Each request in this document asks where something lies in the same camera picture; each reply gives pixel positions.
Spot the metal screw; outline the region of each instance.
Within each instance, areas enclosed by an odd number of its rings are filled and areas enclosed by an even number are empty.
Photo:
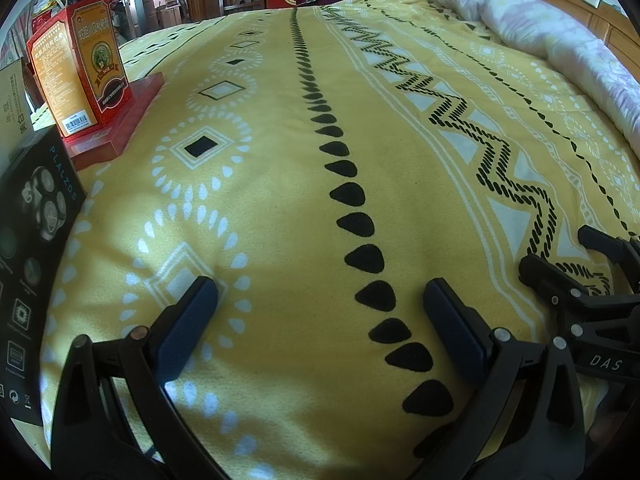
[[[554,346],[559,350],[564,350],[566,348],[566,341],[564,340],[564,338],[557,335],[554,338]]]
[[[84,334],[79,335],[74,339],[74,347],[82,348],[84,345],[86,345],[88,341],[89,341],[89,338],[87,336],[85,336]]]
[[[506,328],[496,328],[494,330],[495,338],[503,343],[511,339],[511,333]]]
[[[144,339],[146,335],[149,333],[149,329],[146,326],[137,326],[131,332],[129,332],[129,337],[139,341],[140,339]]]
[[[575,335],[576,337],[580,337],[584,333],[584,330],[582,330],[582,327],[580,325],[572,324],[571,325],[571,333],[573,335]]]

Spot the yellow bedspread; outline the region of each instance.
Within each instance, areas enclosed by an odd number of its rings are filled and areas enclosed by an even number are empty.
[[[426,282],[547,341],[521,257],[609,294],[577,230],[639,228],[640,166],[612,123],[430,0],[234,14],[123,57],[131,78],[166,83],[127,151],[81,172],[42,350],[47,432],[72,339],[150,325],[204,274],[222,299],[166,390],[218,463],[233,478],[402,479],[470,395]],[[590,424],[605,389],[580,383]]]

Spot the red decorative box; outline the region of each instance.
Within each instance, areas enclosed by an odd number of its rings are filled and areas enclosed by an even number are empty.
[[[29,39],[27,50],[63,137],[103,129],[131,97],[108,0],[66,6]]]
[[[109,123],[93,135],[64,139],[76,170],[84,170],[92,164],[107,162],[120,156],[163,84],[164,78],[160,72],[131,82],[133,96]]]

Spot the zigzag pattern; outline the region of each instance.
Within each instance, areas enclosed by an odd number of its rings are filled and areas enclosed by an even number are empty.
[[[331,6],[324,6],[321,9],[325,20],[335,23],[341,31],[349,32],[348,36],[351,41],[358,42],[357,45],[361,51],[383,58],[380,62],[374,63],[373,66],[376,69],[394,72],[406,78],[406,80],[396,84],[396,89],[428,95],[439,101],[439,106],[428,112],[428,119],[431,124],[465,134],[482,147],[482,158],[476,169],[478,182],[492,194],[495,193],[500,197],[508,198],[514,204],[526,205],[534,215],[533,227],[529,233],[527,253],[539,254],[542,258],[549,259],[558,228],[556,206],[545,187],[526,184],[519,181],[509,172],[508,169],[514,166],[514,155],[509,142],[463,119],[464,113],[468,110],[467,101],[462,97],[451,96],[428,88],[428,85],[434,81],[433,77],[423,76],[409,70],[406,65],[411,63],[412,60],[395,52],[398,49],[391,42],[384,39],[381,40],[379,38],[380,32],[372,31],[355,20],[341,16]],[[411,23],[407,20],[390,16],[384,10],[381,10],[381,12],[387,18],[396,22]],[[503,81],[503,79],[497,77],[495,72],[490,72],[490,75],[495,76],[498,81]],[[521,94],[513,87],[510,88],[531,105],[532,101],[525,98],[524,94]],[[544,114],[538,111],[536,113],[541,120],[546,121]],[[585,284],[592,294],[602,294],[603,292],[604,294],[610,294],[609,279],[601,272],[591,272],[585,266],[576,266],[571,263],[558,262],[556,265],[559,269],[574,274],[577,278],[596,280],[597,285],[594,283]]]

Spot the wooden headboard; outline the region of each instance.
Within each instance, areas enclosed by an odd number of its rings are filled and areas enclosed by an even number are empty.
[[[628,17],[605,2],[594,9],[583,0],[544,1],[564,10],[604,41],[620,63],[640,81],[640,36]]]

